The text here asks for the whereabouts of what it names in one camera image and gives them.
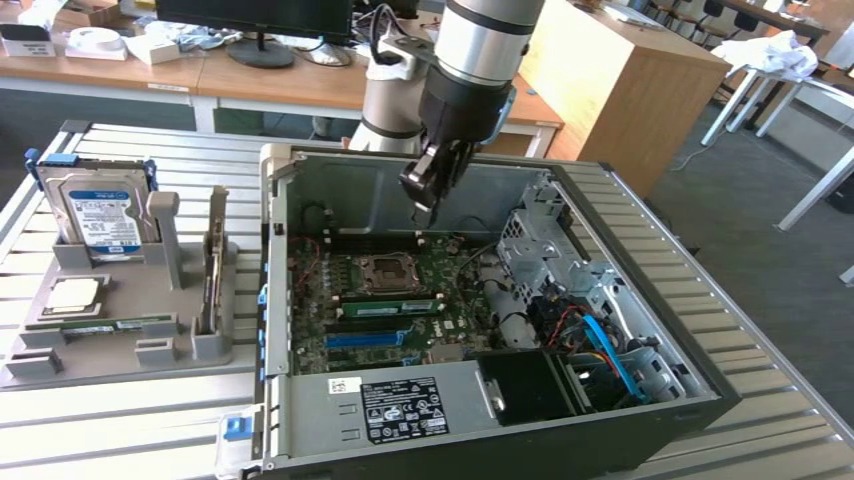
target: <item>blue pcie slot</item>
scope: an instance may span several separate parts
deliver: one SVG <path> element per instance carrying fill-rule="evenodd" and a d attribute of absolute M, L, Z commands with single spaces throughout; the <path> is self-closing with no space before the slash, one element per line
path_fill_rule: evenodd
<path fill-rule="evenodd" d="M 403 345 L 403 339 L 412 331 L 412 328 L 391 333 L 327 335 L 326 348 L 399 347 Z"/>

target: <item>green circuit board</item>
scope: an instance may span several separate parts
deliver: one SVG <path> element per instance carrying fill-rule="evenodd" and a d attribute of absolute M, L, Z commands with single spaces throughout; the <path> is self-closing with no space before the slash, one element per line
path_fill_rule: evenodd
<path fill-rule="evenodd" d="M 462 297 L 454 280 L 481 245 L 469 246 L 461 237 L 437 236 L 427 237 L 416 250 L 362 255 L 335 253 L 319 238 L 295 240 L 288 249 L 288 266 L 294 279 L 291 351 L 296 373 L 443 361 L 437 352 L 453 352 L 451 360 L 445 361 L 454 361 L 459 352 L 490 350 L 495 334 L 490 328 L 491 310 L 474 281 L 477 262 L 467 265 L 459 277 Z M 392 281 L 382 276 L 366 281 L 366 269 L 382 270 L 387 265 L 400 268 L 400 262 L 392 263 L 398 260 L 407 270 L 388 275 L 395 277 Z M 338 335 L 330 335 L 328 328 L 343 325 L 351 330 L 344 336 L 359 336 L 360 326 L 376 329 L 378 324 L 395 325 L 386 333 L 406 332 L 399 346 L 327 347 L 328 337 Z"/>

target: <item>monitor stand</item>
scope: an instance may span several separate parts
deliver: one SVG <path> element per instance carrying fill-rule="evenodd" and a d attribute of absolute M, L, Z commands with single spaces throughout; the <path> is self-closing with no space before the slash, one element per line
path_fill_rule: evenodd
<path fill-rule="evenodd" d="M 288 47 L 278 42 L 264 42 L 264 34 L 258 39 L 240 40 L 226 47 L 228 56 L 243 65 L 255 68 L 284 68 L 294 63 L 294 54 Z"/>

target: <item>blue hard drive label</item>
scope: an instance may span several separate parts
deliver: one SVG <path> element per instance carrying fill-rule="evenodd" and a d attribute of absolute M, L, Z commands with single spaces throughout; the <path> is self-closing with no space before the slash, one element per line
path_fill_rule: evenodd
<path fill-rule="evenodd" d="M 131 195 L 123 191 L 76 190 L 68 197 L 87 246 L 106 254 L 136 252 L 143 242 Z"/>

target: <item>warning label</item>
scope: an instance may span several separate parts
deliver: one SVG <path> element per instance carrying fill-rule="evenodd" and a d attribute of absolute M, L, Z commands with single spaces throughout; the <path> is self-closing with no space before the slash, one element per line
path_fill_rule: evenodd
<path fill-rule="evenodd" d="M 84 243 L 100 253 L 130 253 L 142 241 L 136 220 L 127 212 L 127 192 L 78 190 L 68 194 Z"/>
<path fill-rule="evenodd" d="M 371 443 L 450 432 L 434 377 L 362 384 L 362 403 Z"/>

